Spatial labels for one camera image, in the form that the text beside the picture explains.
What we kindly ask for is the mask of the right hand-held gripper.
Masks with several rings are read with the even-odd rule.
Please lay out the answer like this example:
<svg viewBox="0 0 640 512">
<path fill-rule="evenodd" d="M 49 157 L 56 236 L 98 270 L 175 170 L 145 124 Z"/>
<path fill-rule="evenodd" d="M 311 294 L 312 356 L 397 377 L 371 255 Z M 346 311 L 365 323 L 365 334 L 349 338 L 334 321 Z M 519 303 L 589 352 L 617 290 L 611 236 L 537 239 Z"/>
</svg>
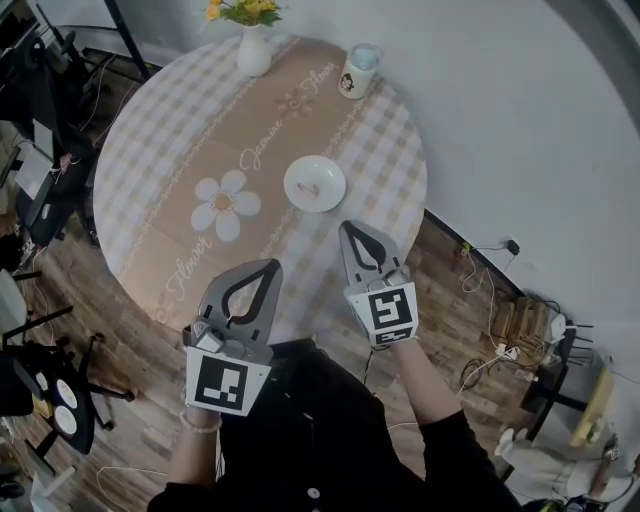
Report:
<svg viewBox="0 0 640 512">
<path fill-rule="evenodd" d="M 359 283 L 347 287 L 344 295 L 371 347 L 414 338 L 418 327 L 416 288 L 406 267 L 395 269 L 400 266 L 396 242 L 358 220 L 340 225 L 339 240 L 347 281 L 350 285 Z M 387 273 L 360 283 L 368 271 Z"/>
</svg>

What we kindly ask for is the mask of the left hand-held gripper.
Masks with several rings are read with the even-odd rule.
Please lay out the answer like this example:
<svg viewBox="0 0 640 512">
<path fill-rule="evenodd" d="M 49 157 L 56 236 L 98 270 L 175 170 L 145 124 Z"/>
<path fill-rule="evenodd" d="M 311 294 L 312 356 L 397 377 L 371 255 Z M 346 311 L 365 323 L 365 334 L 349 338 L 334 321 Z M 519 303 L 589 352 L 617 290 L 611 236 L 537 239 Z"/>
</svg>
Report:
<svg viewBox="0 0 640 512">
<path fill-rule="evenodd" d="M 231 313 L 232 296 L 258 283 L 247 311 Z M 236 266 L 214 278 L 202 298 L 199 315 L 187 335 L 186 404 L 219 413 L 246 416 L 271 372 L 268 338 L 283 282 L 277 259 Z M 216 313 L 222 324 L 207 319 Z"/>
</svg>

